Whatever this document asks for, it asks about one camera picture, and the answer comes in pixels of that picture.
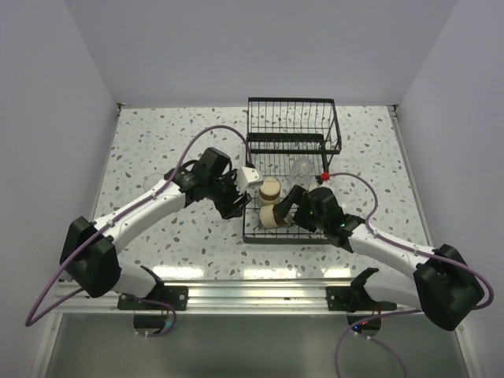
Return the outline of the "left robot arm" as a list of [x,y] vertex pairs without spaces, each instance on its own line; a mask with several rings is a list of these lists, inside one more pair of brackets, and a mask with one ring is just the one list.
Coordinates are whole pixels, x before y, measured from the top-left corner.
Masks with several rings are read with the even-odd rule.
[[224,220],[241,217],[251,200],[248,191],[262,183],[262,174],[251,163],[235,168],[227,154],[210,147],[198,160],[171,169],[126,206],[95,220],[74,220],[61,267],[92,298],[114,291],[155,309],[167,298],[161,278],[145,266],[122,265],[119,253],[158,221],[204,199],[213,202]]

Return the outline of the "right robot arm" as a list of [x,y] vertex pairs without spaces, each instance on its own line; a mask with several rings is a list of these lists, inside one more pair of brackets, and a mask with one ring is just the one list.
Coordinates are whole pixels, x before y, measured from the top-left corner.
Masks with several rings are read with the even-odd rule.
[[353,281],[352,303],[368,309],[390,302],[422,312],[443,330],[453,331],[484,297],[484,289],[460,253],[450,245],[418,246],[347,213],[329,187],[311,191],[300,186],[272,208],[274,217],[293,215],[293,222],[320,231],[333,246],[374,259],[399,273],[387,276],[366,269]]

